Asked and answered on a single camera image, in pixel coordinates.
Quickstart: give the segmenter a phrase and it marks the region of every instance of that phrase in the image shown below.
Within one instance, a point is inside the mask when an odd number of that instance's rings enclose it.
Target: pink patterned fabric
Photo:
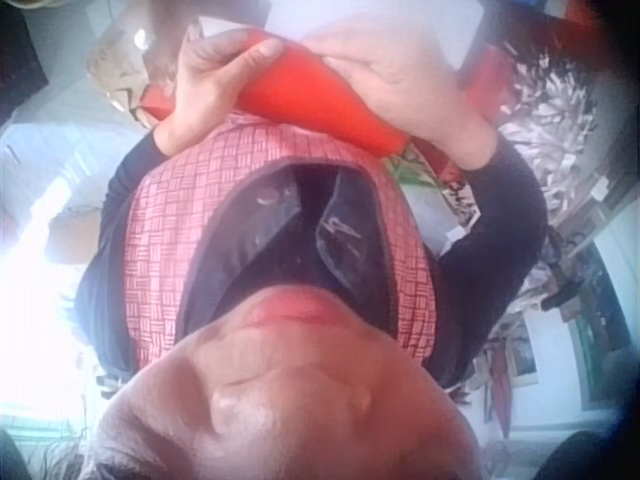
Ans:
[[[125,246],[125,304],[140,368],[174,346],[189,266],[218,205],[248,174],[286,157],[357,166],[370,176],[391,248],[397,341],[417,360],[431,354],[436,310],[427,259],[413,215],[383,162],[326,135],[231,117],[200,145],[149,173],[135,194]]]

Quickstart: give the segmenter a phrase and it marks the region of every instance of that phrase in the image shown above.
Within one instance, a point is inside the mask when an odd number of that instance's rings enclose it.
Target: person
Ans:
[[[174,113],[109,184],[77,312],[126,385],[84,475],[480,478],[443,387],[536,262],[536,179],[467,106],[433,39],[371,17],[307,37],[373,112],[464,171],[481,217],[436,259],[377,158],[232,113],[283,51],[270,39],[242,52],[246,38],[189,30]]]

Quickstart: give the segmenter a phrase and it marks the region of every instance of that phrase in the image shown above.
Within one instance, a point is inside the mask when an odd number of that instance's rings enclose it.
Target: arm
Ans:
[[[147,173],[204,140],[231,111],[242,88],[284,48],[272,39],[241,53],[247,38],[247,31],[234,30],[203,39],[197,28],[188,29],[178,58],[175,111],[133,148],[109,182],[101,244]]]
[[[546,205],[533,173],[471,110],[434,39],[410,22],[358,17],[305,44],[380,117],[431,142],[466,172],[482,216],[439,262],[439,303],[451,307],[443,310],[445,321],[464,323],[452,335],[471,352],[517,294],[542,246]]]
[[[503,139],[486,166],[465,176],[481,216],[438,263],[442,301],[460,325],[462,356],[473,358],[537,262],[547,209],[533,172]]]

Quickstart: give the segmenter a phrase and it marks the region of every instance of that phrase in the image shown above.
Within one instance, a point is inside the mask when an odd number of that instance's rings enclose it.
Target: black sleeve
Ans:
[[[107,197],[102,207],[100,245],[113,230],[113,224],[118,213],[131,194],[138,188],[142,179],[165,160],[167,160],[167,157],[158,149],[153,139],[153,132],[140,140],[124,157],[109,182]]]
[[[481,217],[439,260],[446,311],[458,323],[460,362],[475,357],[536,264],[547,208],[529,166],[504,139],[484,168],[466,172]]]

